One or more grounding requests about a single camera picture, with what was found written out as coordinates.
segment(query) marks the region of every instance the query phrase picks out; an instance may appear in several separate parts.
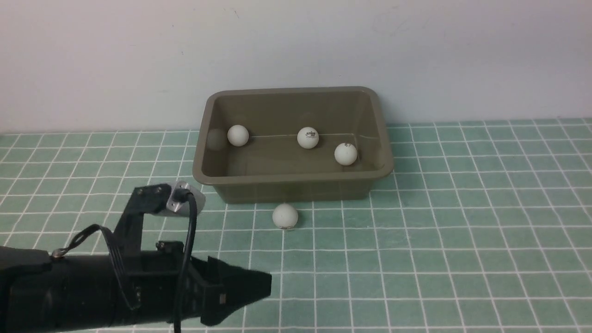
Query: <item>ping pong ball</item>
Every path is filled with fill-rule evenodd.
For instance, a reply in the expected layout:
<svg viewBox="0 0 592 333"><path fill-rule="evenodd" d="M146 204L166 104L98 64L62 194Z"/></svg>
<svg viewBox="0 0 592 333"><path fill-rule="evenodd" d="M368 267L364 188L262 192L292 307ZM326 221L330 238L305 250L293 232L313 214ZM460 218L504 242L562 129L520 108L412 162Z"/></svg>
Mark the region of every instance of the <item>ping pong ball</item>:
<svg viewBox="0 0 592 333"><path fill-rule="evenodd" d="M302 148L311 149L318 144L318 132L312 127L305 127L298 132L297 139Z"/></svg>
<svg viewBox="0 0 592 333"><path fill-rule="evenodd" d="M292 229L298 222L298 212L287 203L282 203L274 209L271 218L274 225L280 229Z"/></svg>
<svg viewBox="0 0 592 333"><path fill-rule="evenodd" d="M335 148L335 161L341 165L351 165L358 158L358 151L351 143L342 143Z"/></svg>
<svg viewBox="0 0 592 333"><path fill-rule="evenodd" d="M228 130L228 141L236 147L244 146L249 141L249 131L242 125L234 125Z"/></svg>

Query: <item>green tiled floor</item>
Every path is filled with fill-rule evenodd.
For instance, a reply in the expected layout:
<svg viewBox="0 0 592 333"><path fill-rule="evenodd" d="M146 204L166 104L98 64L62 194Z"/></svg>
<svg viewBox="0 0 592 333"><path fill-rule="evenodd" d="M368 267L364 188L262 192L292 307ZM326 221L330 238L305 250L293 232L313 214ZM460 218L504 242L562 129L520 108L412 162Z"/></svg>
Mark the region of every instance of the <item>green tiled floor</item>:
<svg viewBox="0 0 592 333"><path fill-rule="evenodd" d="M395 173L366 200L226 205L211 187L195 255L270 271L269 299L211 332L592 332L592 120L389 127ZM198 132L0 136L0 239L52 250L113 228L135 186L181 179ZM144 244L186 221L146 217ZM97 236L77 249L101 254ZM206 331L198 319L185 329ZM167 324L122 331L170 331Z"/></svg>

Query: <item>plastic tub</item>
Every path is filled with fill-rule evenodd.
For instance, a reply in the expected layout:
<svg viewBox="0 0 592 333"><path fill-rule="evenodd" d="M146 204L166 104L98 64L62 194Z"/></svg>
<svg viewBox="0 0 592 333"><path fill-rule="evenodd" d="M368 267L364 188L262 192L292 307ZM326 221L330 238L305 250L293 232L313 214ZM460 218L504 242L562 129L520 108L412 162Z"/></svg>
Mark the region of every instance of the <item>plastic tub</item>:
<svg viewBox="0 0 592 333"><path fill-rule="evenodd" d="M250 139L230 145L228 129L241 124ZM298 145L303 127L320 140ZM358 159L342 166L334 150L343 142ZM364 87L222 91L206 105L193 164L194 178L226 203L353 200L368 195L394 162L376 93Z"/></svg>

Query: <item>black cable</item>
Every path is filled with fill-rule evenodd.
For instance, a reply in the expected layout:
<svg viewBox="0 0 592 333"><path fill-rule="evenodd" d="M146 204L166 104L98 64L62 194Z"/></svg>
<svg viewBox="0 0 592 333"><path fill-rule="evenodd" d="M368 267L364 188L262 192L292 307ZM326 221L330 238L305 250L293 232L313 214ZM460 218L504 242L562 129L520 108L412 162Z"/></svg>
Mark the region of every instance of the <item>black cable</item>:
<svg viewBox="0 0 592 333"><path fill-rule="evenodd" d="M187 278L188 267L191 261L191 251L193 250L193 242L195 240L195 230L197 229L197 202L195 201L194 195L190 191L185 191L186 193L184 193L184 200L186 200L189 204L189 228L187 230L187 239L185 240L183 261L181 263L181 270L179 270L179 278L177 280L175 300L173 303L174 333L181 333L181 310L183 307L184 285L185 279Z"/></svg>

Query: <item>white wall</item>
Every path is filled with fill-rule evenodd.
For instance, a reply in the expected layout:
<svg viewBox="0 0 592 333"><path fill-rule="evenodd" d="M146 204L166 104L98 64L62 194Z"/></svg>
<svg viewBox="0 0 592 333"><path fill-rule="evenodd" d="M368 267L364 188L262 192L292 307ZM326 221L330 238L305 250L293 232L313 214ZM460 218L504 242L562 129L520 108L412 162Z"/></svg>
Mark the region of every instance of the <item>white wall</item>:
<svg viewBox="0 0 592 333"><path fill-rule="evenodd" d="M365 85L388 121L592 116L590 0L0 0L0 132L198 127Z"/></svg>

